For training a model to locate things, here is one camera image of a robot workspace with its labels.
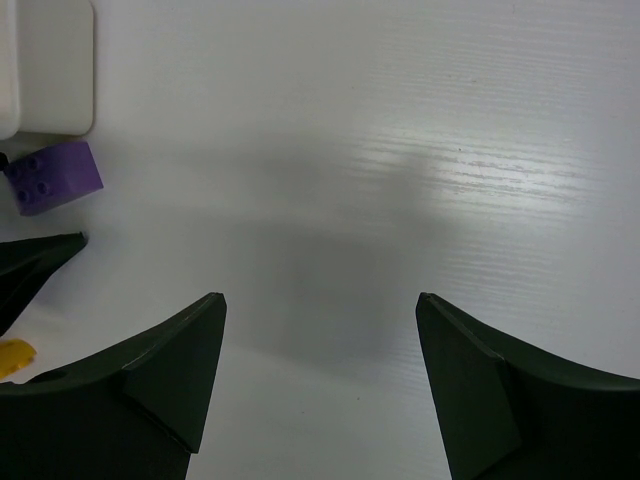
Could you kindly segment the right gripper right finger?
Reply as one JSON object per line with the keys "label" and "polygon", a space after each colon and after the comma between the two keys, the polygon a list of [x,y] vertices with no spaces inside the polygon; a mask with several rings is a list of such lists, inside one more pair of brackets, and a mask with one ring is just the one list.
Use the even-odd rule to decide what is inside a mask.
{"label": "right gripper right finger", "polygon": [[452,478],[638,478],[638,380],[546,352],[432,293],[416,320]]}

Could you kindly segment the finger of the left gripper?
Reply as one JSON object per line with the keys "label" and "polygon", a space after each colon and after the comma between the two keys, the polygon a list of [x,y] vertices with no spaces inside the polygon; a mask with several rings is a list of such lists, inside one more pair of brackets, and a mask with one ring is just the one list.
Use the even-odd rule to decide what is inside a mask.
{"label": "finger of the left gripper", "polygon": [[1,243],[1,334],[47,280],[88,243],[82,232]]}

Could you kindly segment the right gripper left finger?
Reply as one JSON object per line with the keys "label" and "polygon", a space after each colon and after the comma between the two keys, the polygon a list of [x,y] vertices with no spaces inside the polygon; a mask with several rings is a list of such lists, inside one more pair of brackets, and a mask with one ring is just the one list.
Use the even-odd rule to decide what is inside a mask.
{"label": "right gripper left finger", "polygon": [[4,479],[183,479],[201,446],[227,305],[209,293],[79,361],[1,385]]}

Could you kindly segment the purple lego brick lone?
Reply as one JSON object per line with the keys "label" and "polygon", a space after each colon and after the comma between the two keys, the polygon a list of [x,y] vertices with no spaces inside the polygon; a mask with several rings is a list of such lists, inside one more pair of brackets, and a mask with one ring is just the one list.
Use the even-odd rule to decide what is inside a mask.
{"label": "purple lego brick lone", "polygon": [[8,162],[2,173],[22,216],[53,210],[104,188],[86,141],[42,148]]}

